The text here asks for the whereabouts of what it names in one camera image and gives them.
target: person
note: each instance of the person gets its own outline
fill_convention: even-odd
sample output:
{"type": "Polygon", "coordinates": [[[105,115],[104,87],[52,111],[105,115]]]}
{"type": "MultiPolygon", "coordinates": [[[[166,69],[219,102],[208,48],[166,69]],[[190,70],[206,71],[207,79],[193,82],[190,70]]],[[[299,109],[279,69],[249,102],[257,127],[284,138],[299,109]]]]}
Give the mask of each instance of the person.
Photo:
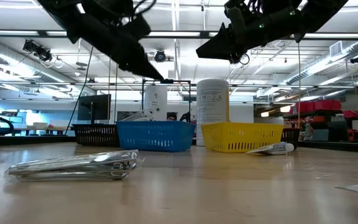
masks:
{"type": "Polygon", "coordinates": [[[174,112],[168,112],[167,113],[167,121],[177,121],[178,117],[177,114],[174,112]]]}

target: black basket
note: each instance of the black basket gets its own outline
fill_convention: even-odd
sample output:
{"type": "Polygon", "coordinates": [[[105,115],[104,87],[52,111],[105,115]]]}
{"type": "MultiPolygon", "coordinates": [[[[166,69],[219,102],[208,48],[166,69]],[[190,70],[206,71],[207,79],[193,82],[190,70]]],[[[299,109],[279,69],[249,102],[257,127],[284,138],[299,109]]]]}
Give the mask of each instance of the black basket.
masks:
{"type": "Polygon", "coordinates": [[[295,150],[298,147],[299,133],[299,128],[284,128],[281,136],[281,142],[293,144],[293,150],[295,150]]]}
{"type": "Polygon", "coordinates": [[[73,124],[75,139],[83,146],[119,147],[115,124],[73,124]]]}

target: pole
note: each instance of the pole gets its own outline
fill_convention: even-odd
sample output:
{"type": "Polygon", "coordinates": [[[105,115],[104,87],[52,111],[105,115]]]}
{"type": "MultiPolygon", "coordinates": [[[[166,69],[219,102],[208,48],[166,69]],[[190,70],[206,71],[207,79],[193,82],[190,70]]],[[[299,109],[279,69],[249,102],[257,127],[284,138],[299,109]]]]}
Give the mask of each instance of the pole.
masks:
{"type": "Polygon", "coordinates": [[[142,79],[142,110],[143,110],[143,101],[144,101],[144,83],[146,80],[142,79]]]}
{"type": "Polygon", "coordinates": [[[189,81],[189,122],[191,123],[191,81],[189,81]]]}
{"type": "Polygon", "coordinates": [[[301,129],[301,47],[298,43],[298,63],[299,63],[299,100],[298,100],[298,128],[301,129]]]}

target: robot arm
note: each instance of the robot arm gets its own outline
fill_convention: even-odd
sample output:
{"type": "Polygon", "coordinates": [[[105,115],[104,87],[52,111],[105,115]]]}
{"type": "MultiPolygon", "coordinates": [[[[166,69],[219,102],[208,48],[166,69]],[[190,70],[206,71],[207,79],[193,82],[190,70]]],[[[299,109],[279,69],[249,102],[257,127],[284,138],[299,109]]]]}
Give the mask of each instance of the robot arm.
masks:
{"type": "Polygon", "coordinates": [[[309,0],[300,11],[301,0],[229,0],[224,13],[231,24],[196,50],[200,58],[240,62],[247,50],[294,34],[297,42],[307,32],[316,32],[348,0],[309,0]]]}
{"type": "Polygon", "coordinates": [[[38,0],[52,18],[67,31],[74,44],[79,38],[115,61],[121,70],[163,80],[149,63],[138,41],[150,33],[142,13],[135,13],[132,0],[38,0]],[[129,22],[123,24],[123,18],[129,22]]]}

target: white container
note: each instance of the white container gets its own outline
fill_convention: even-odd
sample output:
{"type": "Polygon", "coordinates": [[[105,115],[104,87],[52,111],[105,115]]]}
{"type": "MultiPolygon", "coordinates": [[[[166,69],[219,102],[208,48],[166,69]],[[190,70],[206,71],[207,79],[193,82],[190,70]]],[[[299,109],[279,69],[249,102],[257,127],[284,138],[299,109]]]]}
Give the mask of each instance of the white container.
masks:
{"type": "Polygon", "coordinates": [[[202,124],[230,121],[229,83],[207,79],[197,83],[197,146],[204,146],[202,124]]]}
{"type": "Polygon", "coordinates": [[[168,87],[149,86],[144,93],[144,110],[152,111],[156,121],[167,120],[168,87]]]}

